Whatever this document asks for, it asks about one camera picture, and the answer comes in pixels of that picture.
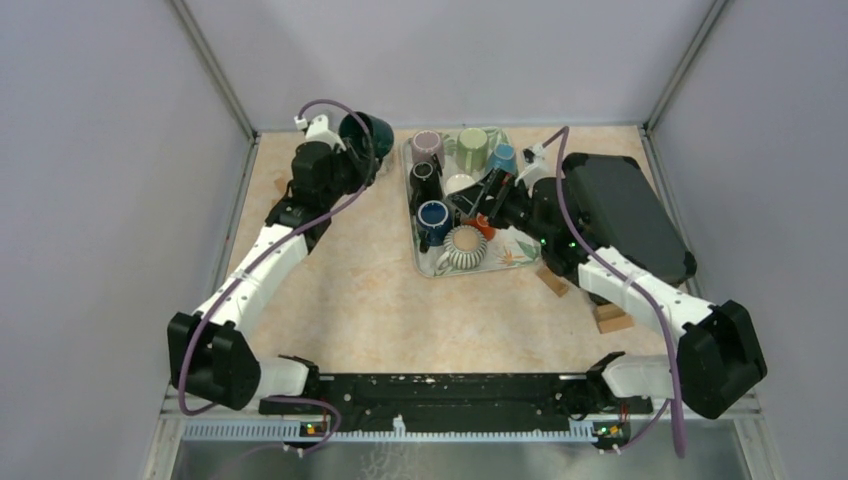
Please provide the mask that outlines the light blue dotted mug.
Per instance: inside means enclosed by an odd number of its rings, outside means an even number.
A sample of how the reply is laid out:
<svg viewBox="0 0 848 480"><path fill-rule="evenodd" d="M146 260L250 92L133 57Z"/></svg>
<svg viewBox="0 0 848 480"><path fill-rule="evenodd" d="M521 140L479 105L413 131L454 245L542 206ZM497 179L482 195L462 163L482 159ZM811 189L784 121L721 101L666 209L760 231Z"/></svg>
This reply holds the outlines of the light blue dotted mug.
<svg viewBox="0 0 848 480"><path fill-rule="evenodd" d="M490 153L486 162L484 173L493 170L503 170L513 176L518 173L516 150L510 144L499 143Z"/></svg>

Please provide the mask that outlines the dark green mug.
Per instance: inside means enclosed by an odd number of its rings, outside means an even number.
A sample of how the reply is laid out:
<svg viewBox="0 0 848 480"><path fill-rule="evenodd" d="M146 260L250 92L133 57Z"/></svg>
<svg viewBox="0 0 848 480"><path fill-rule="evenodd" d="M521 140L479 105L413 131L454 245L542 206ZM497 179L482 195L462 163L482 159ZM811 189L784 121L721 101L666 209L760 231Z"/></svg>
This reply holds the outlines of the dark green mug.
<svg viewBox="0 0 848 480"><path fill-rule="evenodd" d="M375 157L382 161L394 147L393 128L387 121L365 112L356 111L355 115L359 120L351 114L341 120L339 136L346 139L359 155L366 155L372 148Z"/></svg>

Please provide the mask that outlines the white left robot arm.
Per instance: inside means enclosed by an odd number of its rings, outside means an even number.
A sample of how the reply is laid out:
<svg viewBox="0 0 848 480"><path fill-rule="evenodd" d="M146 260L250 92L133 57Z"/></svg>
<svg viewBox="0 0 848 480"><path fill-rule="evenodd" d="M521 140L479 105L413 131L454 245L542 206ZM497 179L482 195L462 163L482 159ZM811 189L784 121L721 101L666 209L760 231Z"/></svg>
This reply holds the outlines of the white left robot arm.
<svg viewBox="0 0 848 480"><path fill-rule="evenodd" d="M215 292L167 326L171 383L180 411L215 406L240 410L256 396L282 396L297 413L319 404L320 386L303 360L260 360L248 332L283 280L315 248L334 215L375 180L383 153L366 114L347 115L337 129L327 116L298 118L304 133L283 195L269 211L245 257Z"/></svg>

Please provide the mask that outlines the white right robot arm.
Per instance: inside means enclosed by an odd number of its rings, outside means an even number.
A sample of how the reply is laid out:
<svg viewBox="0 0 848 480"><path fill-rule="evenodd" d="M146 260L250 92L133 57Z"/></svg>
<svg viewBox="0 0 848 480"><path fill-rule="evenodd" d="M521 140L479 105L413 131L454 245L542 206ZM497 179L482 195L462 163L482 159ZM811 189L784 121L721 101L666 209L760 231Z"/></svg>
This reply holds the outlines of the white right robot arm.
<svg viewBox="0 0 848 480"><path fill-rule="evenodd" d="M663 354L621 355L588 382L594 409L648 396L668 400L674 416L690 409L715 419L767 377L749 311L680 289L694 257L632 158L571 154L532 184L494 169L448 199L528 235L553 273L659 331Z"/></svg>

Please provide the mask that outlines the white ribbed mug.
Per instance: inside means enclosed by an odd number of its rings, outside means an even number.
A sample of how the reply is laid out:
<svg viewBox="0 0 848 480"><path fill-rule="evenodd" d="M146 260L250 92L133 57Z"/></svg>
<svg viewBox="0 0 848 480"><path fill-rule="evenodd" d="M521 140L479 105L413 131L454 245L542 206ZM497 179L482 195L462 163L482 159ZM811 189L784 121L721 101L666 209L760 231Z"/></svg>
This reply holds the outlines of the white ribbed mug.
<svg viewBox="0 0 848 480"><path fill-rule="evenodd" d="M444 194L448 196L450 194L459 192L464 190L470 186L473 186L476 183L476 180L468 174L455 174L450 176L445 180L444 184Z"/></svg>

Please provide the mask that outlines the light green mug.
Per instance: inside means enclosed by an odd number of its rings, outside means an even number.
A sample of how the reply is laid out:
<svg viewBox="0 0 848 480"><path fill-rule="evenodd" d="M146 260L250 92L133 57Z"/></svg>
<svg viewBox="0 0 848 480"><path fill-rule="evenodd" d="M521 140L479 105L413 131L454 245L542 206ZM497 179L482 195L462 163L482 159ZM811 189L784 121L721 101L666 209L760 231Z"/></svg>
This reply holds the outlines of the light green mug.
<svg viewBox="0 0 848 480"><path fill-rule="evenodd" d="M460 171L472 174L483 169L488 158L488 135L483 129L463 129L456 144L454 158Z"/></svg>

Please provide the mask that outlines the grey striped mug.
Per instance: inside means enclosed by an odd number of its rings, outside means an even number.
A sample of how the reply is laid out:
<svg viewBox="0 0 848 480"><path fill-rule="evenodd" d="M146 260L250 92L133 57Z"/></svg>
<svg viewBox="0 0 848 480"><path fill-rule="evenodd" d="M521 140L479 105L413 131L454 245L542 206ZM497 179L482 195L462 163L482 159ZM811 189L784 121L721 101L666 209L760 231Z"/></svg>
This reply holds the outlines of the grey striped mug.
<svg viewBox="0 0 848 480"><path fill-rule="evenodd" d="M477 228L460 225L448 233L444 240L444 247L444 252L436 261L437 275L478 267L488 252L488 241Z"/></svg>

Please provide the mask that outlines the navy blue mug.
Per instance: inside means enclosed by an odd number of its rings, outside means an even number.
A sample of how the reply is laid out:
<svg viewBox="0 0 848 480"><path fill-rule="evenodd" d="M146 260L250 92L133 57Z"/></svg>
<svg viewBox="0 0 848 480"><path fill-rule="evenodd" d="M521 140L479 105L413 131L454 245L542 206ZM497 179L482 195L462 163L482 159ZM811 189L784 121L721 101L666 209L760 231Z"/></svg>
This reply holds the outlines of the navy blue mug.
<svg viewBox="0 0 848 480"><path fill-rule="evenodd" d="M453 228L453 217L448 206L440 200L423 202L415 215L419 240L418 250L427 253L432 247L443 245Z"/></svg>

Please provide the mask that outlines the lilac mug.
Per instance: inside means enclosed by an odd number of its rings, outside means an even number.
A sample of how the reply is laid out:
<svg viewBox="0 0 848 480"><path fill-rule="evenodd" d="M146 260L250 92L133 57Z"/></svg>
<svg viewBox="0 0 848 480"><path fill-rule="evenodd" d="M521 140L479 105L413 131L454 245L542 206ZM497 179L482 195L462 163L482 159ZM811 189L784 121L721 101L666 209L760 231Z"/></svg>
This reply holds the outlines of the lilac mug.
<svg viewBox="0 0 848 480"><path fill-rule="evenodd" d="M445 163L445 150L442 136L435 130L421 130L410 139L412 161L435 162L440 167Z"/></svg>

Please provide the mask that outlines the small orange cup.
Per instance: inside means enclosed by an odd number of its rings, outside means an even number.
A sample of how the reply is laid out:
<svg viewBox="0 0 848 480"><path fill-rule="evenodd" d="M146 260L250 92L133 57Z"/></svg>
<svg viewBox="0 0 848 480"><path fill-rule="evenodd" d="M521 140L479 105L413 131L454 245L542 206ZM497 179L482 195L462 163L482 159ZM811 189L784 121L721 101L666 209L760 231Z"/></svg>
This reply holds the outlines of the small orange cup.
<svg viewBox="0 0 848 480"><path fill-rule="evenodd" d="M497 229L489 225L485 217L468 220L466 224L476 228L487 241L492 241L497 235Z"/></svg>

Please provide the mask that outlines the floral white serving tray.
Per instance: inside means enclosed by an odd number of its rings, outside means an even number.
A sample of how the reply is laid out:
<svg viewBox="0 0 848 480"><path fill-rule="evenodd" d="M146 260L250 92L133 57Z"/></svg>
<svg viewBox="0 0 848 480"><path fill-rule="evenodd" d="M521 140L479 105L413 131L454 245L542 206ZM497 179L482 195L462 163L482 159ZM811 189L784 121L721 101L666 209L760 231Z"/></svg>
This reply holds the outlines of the floral white serving tray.
<svg viewBox="0 0 848 480"><path fill-rule="evenodd" d="M454 158L457 146L457 136L459 135L461 130L437 132L442 136L445 150L445 163L441 170L441 186L444 192L444 184L447 178L455 174L466 174L459 170ZM412 161L410 147L410 139L412 138L412 136L407 139L399 148L401 155L401 163L405 169L404 186L407 194L408 203L411 196L409 174L412 167L415 165ZM481 180L485 176L485 166L482 170L468 175L471 175L476 181ZM437 275L435 273L437 257L443 253L445 248L443 246L432 247L425 254L419 252L419 240L416 230L415 215L412 215L410 213L413 263L418 269L418 271L427 278L449 277L467 273L500 271L512 268L519 268L527 265L533 265L541 260L540 243L527 236L526 234L520 232L519 230L513 227L509 227L507 229L497 229L497 235L492 241L488 241L488 252L485 258L483 259L482 263L478 267L467 271L453 270L448 271L443 275ZM468 220L470 219L465 216L456 216L454 218L454 224L456 226L460 224L466 224Z"/></svg>

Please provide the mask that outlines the light wooden block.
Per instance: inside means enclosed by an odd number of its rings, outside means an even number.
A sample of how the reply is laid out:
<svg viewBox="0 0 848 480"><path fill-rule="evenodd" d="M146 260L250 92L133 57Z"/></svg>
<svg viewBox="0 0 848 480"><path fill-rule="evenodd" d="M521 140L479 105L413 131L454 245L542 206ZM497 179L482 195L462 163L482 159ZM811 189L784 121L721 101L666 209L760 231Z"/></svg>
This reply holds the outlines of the light wooden block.
<svg viewBox="0 0 848 480"><path fill-rule="evenodd" d="M542 266L536 271L536 276L558 297L565 296L570 290L570 284L557 276L547 266Z"/></svg>

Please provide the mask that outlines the black poker chip case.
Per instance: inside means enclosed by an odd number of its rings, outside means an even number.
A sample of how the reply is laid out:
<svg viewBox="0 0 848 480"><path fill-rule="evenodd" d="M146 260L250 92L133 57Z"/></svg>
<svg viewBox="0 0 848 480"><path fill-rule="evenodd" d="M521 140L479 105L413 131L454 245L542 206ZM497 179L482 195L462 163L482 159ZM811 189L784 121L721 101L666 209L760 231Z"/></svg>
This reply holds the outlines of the black poker chip case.
<svg viewBox="0 0 848 480"><path fill-rule="evenodd" d="M614 247L672 286L694 276L695 256L634 158L571 153L562 171L569 215L594 249Z"/></svg>

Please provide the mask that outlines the stacked wooden blocks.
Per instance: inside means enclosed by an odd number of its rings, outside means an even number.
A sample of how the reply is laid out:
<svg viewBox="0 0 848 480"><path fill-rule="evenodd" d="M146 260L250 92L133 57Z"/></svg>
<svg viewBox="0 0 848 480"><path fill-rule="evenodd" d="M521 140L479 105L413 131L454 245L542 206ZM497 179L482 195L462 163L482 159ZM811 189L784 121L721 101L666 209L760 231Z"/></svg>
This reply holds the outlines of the stacked wooden blocks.
<svg viewBox="0 0 848 480"><path fill-rule="evenodd" d="M614 304L596 305L593 317L601 334L626 330L635 324L630 315Z"/></svg>

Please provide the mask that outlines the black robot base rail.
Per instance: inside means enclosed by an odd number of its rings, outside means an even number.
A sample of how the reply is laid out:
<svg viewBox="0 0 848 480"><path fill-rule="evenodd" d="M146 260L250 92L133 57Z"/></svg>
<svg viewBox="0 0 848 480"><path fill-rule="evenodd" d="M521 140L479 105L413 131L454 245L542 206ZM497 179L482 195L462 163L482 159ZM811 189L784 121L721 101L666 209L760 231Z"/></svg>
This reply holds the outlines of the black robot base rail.
<svg viewBox="0 0 848 480"><path fill-rule="evenodd" d="M559 432L591 415L652 410L648 399L614 397L597 373L324 374L296 404L258 408L325 421L339 412L342 432L385 432L400 418L413 433Z"/></svg>

